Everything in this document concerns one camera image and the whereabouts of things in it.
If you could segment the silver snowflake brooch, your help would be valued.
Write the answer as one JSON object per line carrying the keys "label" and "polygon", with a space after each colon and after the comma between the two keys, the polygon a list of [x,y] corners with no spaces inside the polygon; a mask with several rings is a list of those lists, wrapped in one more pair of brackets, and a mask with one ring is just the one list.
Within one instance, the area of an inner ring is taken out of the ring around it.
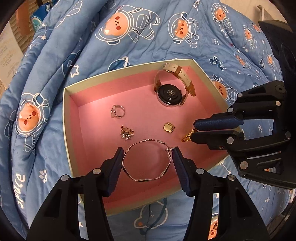
{"label": "silver snowflake brooch", "polygon": [[120,127],[120,135],[122,139],[130,140],[134,136],[134,130],[124,126]]}

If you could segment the rose gold wrist watch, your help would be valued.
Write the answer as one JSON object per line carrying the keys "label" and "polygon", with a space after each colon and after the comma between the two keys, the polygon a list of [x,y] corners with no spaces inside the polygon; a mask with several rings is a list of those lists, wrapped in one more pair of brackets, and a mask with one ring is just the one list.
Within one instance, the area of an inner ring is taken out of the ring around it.
{"label": "rose gold wrist watch", "polygon": [[[166,72],[182,82],[184,85],[185,94],[182,94],[181,90],[172,84],[162,85],[160,80],[161,72]],[[177,64],[167,62],[161,68],[160,71],[154,77],[154,92],[157,95],[159,102],[168,107],[182,106],[187,100],[188,96],[196,96],[196,90],[192,80],[189,78],[185,70]]]}

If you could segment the mint box pink interior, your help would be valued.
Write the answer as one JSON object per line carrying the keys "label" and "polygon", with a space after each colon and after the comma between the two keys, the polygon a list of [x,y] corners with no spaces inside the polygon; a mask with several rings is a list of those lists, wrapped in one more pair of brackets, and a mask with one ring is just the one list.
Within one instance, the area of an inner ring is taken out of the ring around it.
{"label": "mint box pink interior", "polygon": [[[182,141],[195,120],[226,111],[227,103],[196,61],[174,63],[185,70],[196,90],[196,96],[188,96],[182,106],[164,106],[154,92],[154,77],[163,61],[106,72],[64,89],[64,139],[74,177],[100,167],[118,147],[128,152],[126,170],[111,196],[103,200],[108,215],[137,209],[180,190],[167,146],[179,147],[184,157],[206,170],[227,157],[225,151]],[[160,80],[184,89],[169,73],[161,72]],[[176,127],[172,133],[163,129],[167,122]],[[130,140],[121,138],[121,126],[134,130]]]}

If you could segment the blue space bear quilt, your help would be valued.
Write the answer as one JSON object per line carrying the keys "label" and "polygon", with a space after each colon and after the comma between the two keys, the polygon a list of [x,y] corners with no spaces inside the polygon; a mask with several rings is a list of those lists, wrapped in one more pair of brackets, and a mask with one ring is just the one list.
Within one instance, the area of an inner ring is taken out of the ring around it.
{"label": "blue space bear quilt", "polygon": [[259,23],[221,1],[55,1],[1,97],[1,240],[295,240],[295,188],[239,176],[228,152],[273,120],[218,130],[234,131],[227,157],[194,163],[196,196],[180,186],[114,215],[101,166],[74,177],[65,146],[64,89],[135,65],[196,61],[231,115],[241,92],[283,80]]}

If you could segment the white tall cardboard box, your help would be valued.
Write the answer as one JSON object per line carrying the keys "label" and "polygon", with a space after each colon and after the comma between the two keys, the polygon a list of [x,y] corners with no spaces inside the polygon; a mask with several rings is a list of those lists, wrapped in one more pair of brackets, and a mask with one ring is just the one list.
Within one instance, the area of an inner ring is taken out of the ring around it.
{"label": "white tall cardboard box", "polygon": [[0,78],[5,89],[15,75],[22,57],[23,53],[8,22],[1,33],[0,45]]}

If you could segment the blue tissue pack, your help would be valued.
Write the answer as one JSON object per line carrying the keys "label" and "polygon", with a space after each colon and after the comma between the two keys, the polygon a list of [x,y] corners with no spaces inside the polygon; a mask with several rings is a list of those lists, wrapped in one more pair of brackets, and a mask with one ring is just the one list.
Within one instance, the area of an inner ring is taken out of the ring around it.
{"label": "blue tissue pack", "polygon": [[30,20],[31,20],[31,24],[32,24],[35,32],[42,25],[42,22],[43,22],[44,18],[46,17],[46,15],[48,14],[48,12],[50,11],[50,9],[51,9],[50,4],[46,3],[42,6],[40,6],[36,11],[34,11],[31,14]]}

